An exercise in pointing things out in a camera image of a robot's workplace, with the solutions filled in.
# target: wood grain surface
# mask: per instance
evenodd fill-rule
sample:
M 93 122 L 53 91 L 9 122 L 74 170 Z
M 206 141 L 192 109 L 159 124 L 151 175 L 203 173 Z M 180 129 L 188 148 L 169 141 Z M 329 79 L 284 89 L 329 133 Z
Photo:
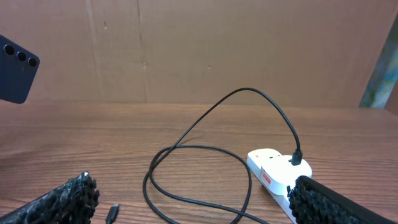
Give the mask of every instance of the wood grain surface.
M 84 170 L 97 179 L 104 223 L 120 203 L 116 223 L 163 223 L 142 196 L 150 160 L 171 145 L 210 105 L 123 103 L 0 103 L 0 215 L 30 202 Z M 359 108 L 283 108 L 295 126 L 313 178 L 386 218 L 398 221 L 398 117 Z M 254 149 L 282 154 L 294 139 L 276 110 L 221 106 L 187 136 L 187 144 L 219 146 L 246 160 Z M 245 168 L 226 154 L 176 150 L 155 170 L 171 193 L 239 209 L 248 187 Z M 252 175 L 247 212 L 290 223 Z M 234 215 L 171 200 L 152 186 L 160 211 L 182 223 L 229 223 Z M 241 223 L 253 223 L 243 218 Z

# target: white power adapter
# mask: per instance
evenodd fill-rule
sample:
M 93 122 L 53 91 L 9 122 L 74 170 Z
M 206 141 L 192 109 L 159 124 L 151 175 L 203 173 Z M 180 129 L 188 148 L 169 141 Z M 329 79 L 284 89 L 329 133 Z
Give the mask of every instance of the white power adapter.
M 291 155 L 282 155 L 274 149 L 257 149 L 249 152 L 247 164 L 286 215 L 296 223 L 289 208 L 287 186 L 293 189 L 297 178 L 301 175 L 311 177 L 312 170 L 304 159 L 296 166 L 291 160 Z

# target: brown cardboard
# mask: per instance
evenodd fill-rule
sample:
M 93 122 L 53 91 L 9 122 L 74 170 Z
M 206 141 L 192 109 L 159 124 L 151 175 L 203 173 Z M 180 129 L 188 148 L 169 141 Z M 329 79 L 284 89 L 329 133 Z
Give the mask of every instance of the brown cardboard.
M 0 33 L 41 59 L 30 100 L 358 106 L 394 0 L 0 1 Z M 242 93 L 227 103 L 264 104 Z

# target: black cable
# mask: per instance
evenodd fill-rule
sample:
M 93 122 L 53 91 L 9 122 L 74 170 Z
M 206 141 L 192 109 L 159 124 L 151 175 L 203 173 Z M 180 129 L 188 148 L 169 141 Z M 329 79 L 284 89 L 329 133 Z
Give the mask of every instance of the black cable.
M 118 217 L 119 213 L 119 203 L 114 203 L 113 206 L 109 209 L 108 215 L 106 216 L 105 222 L 106 224 L 112 224 Z
M 239 92 L 239 91 L 253 91 L 253 92 L 256 92 L 256 93 L 262 95 L 265 99 L 267 99 L 267 100 L 276 108 L 276 110 L 279 112 L 279 114 L 283 117 L 283 119 L 284 119 L 285 122 L 287 123 L 287 126 L 288 126 L 288 127 L 290 128 L 290 130 L 292 131 L 292 134 L 293 134 L 294 139 L 295 139 L 295 141 L 296 141 L 296 146 L 297 146 L 297 148 L 296 148 L 294 154 L 300 153 L 300 154 L 302 155 L 301 149 L 300 149 L 299 137 L 297 136 L 297 133 L 295 132 L 295 129 L 293 128 L 293 126 L 292 126 L 292 124 L 290 123 L 289 119 L 287 119 L 286 115 L 285 115 L 284 112 L 279 108 L 279 106 L 278 106 L 271 98 L 269 98 L 269 96 L 267 96 L 265 93 L 261 92 L 260 90 L 257 90 L 257 89 L 254 89 L 254 88 L 240 88 L 240 89 L 237 89 L 237 90 L 231 92 L 230 94 L 226 95 L 226 96 L 225 96 L 224 98 L 222 98 L 219 102 L 217 102 L 214 106 L 212 106 L 205 114 L 203 114 L 196 122 L 194 122 L 194 124 L 191 125 L 190 128 L 188 128 L 188 129 L 185 131 L 185 133 L 180 137 L 179 140 L 177 140 L 177 142 L 174 143 L 173 146 L 166 147 L 166 148 L 162 149 L 161 151 L 159 151 L 159 152 L 155 155 L 155 157 L 152 159 L 152 161 L 150 162 L 149 171 L 148 171 L 147 174 L 145 175 L 145 177 L 144 177 L 144 182 L 143 182 L 143 184 L 142 184 L 142 191 L 143 191 L 143 193 L 144 193 L 144 198 L 145 198 L 146 202 L 148 203 L 148 205 L 150 206 L 150 208 L 151 208 L 156 214 L 158 214 L 158 216 L 160 216 L 161 218 L 163 218 L 163 219 L 166 220 L 167 222 L 173 223 L 173 224 L 177 224 L 176 221 L 172 220 L 171 218 L 165 216 L 162 212 L 160 212 L 160 211 L 155 207 L 155 205 L 150 201 L 150 199 L 149 199 L 149 197 L 148 197 L 148 195 L 147 195 L 147 190 L 146 190 L 146 185 L 147 185 L 148 178 L 150 178 L 150 181 L 152 182 L 152 184 L 154 185 L 154 187 L 155 187 L 159 192 L 161 192 L 162 194 L 164 194 L 164 195 L 166 195 L 166 196 L 168 196 L 168 197 L 170 197 L 170 198 L 174 198 L 174 199 L 176 199 L 176 200 L 180 200 L 180 201 L 183 201 L 183 202 L 193 203 L 193 204 L 196 204 L 196 205 L 202 205 L 202 206 L 207 206 L 207 207 L 212 207 L 212 208 L 218 208 L 218 209 L 222 209 L 222 210 L 226 210 L 226 211 L 229 211 L 229 212 L 233 212 L 233 213 L 238 214 L 238 216 L 231 222 L 231 223 L 233 223 L 233 224 L 235 224 L 235 223 L 237 223 L 238 221 L 240 221 L 240 219 L 241 219 L 243 216 L 248 217 L 248 218 L 250 218 L 250 219 L 252 219 L 252 220 L 254 220 L 254 221 L 257 221 L 257 222 L 259 222 L 259 223 L 263 223 L 263 224 L 267 223 L 267 222 L 265 222 L 265 221 L 263 221 L 263 220 L 261 220 L 261 219 L 255 217 L 255 216 L 253 216 L 253 215 L 250 215 L 250 214 L 248 214 L 248 213 L 245 213 L 245 211 L 246 211 L 246 209 L 247 209 L 247 207 L 248 207 L 248 204 L 249 204 L 249 199 L 250 199 L 250 194 L 251 194 L 251 186 L 252 186 L 252 183 L 251 183 L 250 168 L 248 167 L 248 165 L 246 164 L 246 162 L 245 162 L 242 158 L 240 158 L 238 155 L 236 155 L 236 154 L 233 153 L 233 152 L 229 152 L 228 150 L 222 149 L 222 148 L 219 148 L 219 147 L 214 147 L 214 146 L 202 146 L 202 145 L 178 145 L 178 144 L 180 143 L 180 141 L 192 130 L 192 128 L 195 127 L 195 126 L 196 126 L 208 113 L 210 113 L 210 111 L 212 111 L 214 108 L 216 108 L 216 107 L 217 107 L 220 103 L 222 103 L 225 99 L 227 99 L 228 97 L 230 97 L 231 95 L 233 95 L 233 94 L 235 94 L 235 93 L 237 93 L 237 92 Z M 153 173 L 154 169 L 157 167 L 157 165 L 159 165 L 159 164 L 164 160 L 164 158 L 166 158 L 174 149 L 180 149 L 180 148 L 186 148 L 186 147 L 194 147 L 194 148 L 218 150 L 218 151 L 227 153 L 227 154 L 229 154 L 229 155 L 231 155 L 231 156 L 237 158 L 237 160 L 239 160 L 240 162 L 243 163 L 243 165 L 245 166 L 245 168 L 246 168 L 246 170 L 247 170 L 247 172 L 248 172 L 249 187 L 248 187 L 248 193 L 247 193 L 247 195 L 246 195 L 246 199 L 245 199 L 245 201 L 244 201 L 244 203 L 243 203 L 243 206 L 242 206 L 242 209 L 241 209 L 240 211 L 239 211 L 239 210 L 236 210 L 236 209 L 233 209 L 233 208 L 225 207 L 225 206 L 222 206 L 222 205 L 217 205 L 217 204 L 213 204 L 213 203 L 201 202 L 201 201 L 198 201 L 198 200 L 192 200 L 192 199 L 189 199 L 189 198 L 179 197 L 179 196 L 177 196 L 177 195 L 173 195 L 173 194 L 168 193 L 167 191 L 163 190 L 159 185 L 156 184 L 156 182 L 155 182 L 155 180 L 154 180 L 154 178 L 153 178 L 153 176 L 152 176 L 152 173 Z

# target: black plug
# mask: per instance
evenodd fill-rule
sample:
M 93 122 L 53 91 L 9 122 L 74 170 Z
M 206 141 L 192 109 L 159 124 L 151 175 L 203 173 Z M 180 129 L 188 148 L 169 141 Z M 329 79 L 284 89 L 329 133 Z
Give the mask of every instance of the black plug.
M 106 224 L 112 224 L 119 213 L 119 203 L 115 203 L 111 209 L 109 209 L 108 216 L 106 217 Z
M 302 159 L 303 159 L 303 153 L 301 152 L 301 150 L 296 150 L 296 151 L 293 153 L 292 165 L 293 165 L 293 166 L 300 165 Z

